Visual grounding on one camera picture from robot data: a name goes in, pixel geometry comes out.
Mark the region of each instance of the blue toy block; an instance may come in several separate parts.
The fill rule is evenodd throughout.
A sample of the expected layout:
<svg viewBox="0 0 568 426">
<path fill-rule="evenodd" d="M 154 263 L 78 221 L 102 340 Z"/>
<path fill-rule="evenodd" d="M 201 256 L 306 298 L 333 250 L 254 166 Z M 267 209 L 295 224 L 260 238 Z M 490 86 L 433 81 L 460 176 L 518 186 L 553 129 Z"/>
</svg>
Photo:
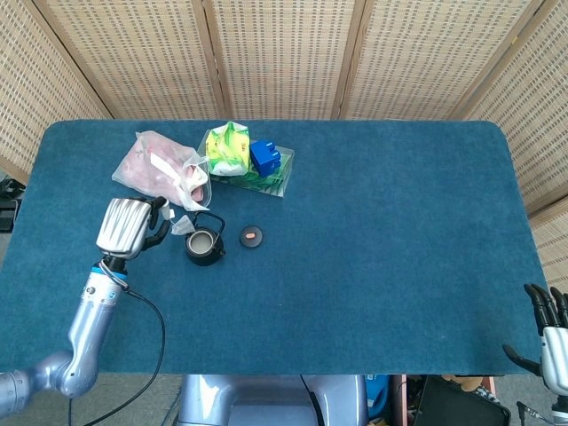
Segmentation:
<svg viewBox="0 0 568 426">
<path fill-rule="evenodd" d="M 250 158 L 261 178 L 266 178 L 280 167 L 280 153 L 274 142 L 261 139 L 250 144 Z"/>
</svg>

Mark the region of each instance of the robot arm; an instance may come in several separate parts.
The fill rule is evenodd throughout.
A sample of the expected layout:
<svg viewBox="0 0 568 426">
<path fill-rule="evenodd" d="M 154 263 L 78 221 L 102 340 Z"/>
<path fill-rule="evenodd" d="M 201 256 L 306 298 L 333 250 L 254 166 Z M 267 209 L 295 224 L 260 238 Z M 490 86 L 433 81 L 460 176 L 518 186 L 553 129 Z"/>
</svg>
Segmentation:
<svg viewBox="0 0 568 426">
<path fill-rule="evenodd" d="M 153 236 L 159 212 L 164 220 Z M 97 380 L 99 354 L 123 290 L 127 260 L 162 242 L 170 228 L 170 207 L 153 201 L 113 199 L 103 219 L 97 246 L 103 259 L 91 269 L 69 329 L 72 351 L 57 352 L 35 367 L 0 375 L 0 419 L 22 411 L 38 391 L 53 389 L 68 398 L 87 392 Z"/>
<path fill-rule="evenodd" d="M 509 345 L 503 350 L 511 361 L 519 367 L 540 376 L 544 384 L 558 396 L 552 407 L 554 424 L 568 425 L 568 294 L 557 288 L 550 289 L 556 306 L 545 289 L 526 284 L 534 308 L 534 318 L 540 336 L 540 364 L 517 355 Z"/>
</svg>

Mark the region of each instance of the clear plastic box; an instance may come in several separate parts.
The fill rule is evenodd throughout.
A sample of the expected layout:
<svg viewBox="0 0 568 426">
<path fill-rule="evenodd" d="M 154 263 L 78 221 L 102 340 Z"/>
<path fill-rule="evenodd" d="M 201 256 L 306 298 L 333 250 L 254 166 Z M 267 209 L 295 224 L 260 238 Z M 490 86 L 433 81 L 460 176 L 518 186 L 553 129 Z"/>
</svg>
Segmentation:
<svg viewBox="0 0 568 426">
<path fill-rule="evenodd" d="M 205 141 L 209 135 L 209 130 L 205 132 L 203 139 L 199 147 L 197 148 L 197 154 L 204 156 L 206 153 Z M 276 197 L 283 198 L 286 188 L 288 186 L 288 181 L 290 180 L 290 175 L 292 174 L 292 163 L 294 161 L 294 150 L 284 148 L 282 146 L 276 146 L 276 149 L 281 155 L 281 165 L 275 173 L 267 177 L 260 177 L 258 173 L 254 170 L 254 167 L 249 167 L 249 172 L 244 176 L 215 176 L 209 174 L 210 180 L 215 182 L 221 182 L 223 184 L 229 184 L 238 186 L 239 188 L 249 189 L 251 191 L 257 191 L 260 193 L 268 193 L 269 195 L 274 195 Z"/>
</svg>

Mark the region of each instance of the green snack package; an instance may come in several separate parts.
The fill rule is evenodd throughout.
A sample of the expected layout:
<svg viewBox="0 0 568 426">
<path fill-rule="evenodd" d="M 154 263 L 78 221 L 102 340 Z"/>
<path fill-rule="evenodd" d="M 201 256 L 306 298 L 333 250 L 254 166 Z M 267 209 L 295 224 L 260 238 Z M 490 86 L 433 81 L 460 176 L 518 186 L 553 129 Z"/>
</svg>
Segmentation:
<svg viewBox="0 0 568 426">
<path fill-rule="evenodd" d="M 237 122 L 212 129 L 205 141 L 209 174 L 242 176 L 249 172 L 249 128 Z"/>
</svg>

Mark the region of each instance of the small round lid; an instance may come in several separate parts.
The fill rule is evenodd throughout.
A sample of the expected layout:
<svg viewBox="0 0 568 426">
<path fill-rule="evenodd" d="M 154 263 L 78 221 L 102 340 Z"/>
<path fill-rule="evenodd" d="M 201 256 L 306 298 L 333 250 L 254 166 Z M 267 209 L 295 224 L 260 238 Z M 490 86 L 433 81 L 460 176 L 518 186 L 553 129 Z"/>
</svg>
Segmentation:
<svg viewBox="0 0 568 426">
<path fill-rule="evenodd" d="M 241 244 L 250 249 L 258 247 L 263 240 L 263 232 L 258 226 L 247 226 L 241 231 Z"/>
</svg>

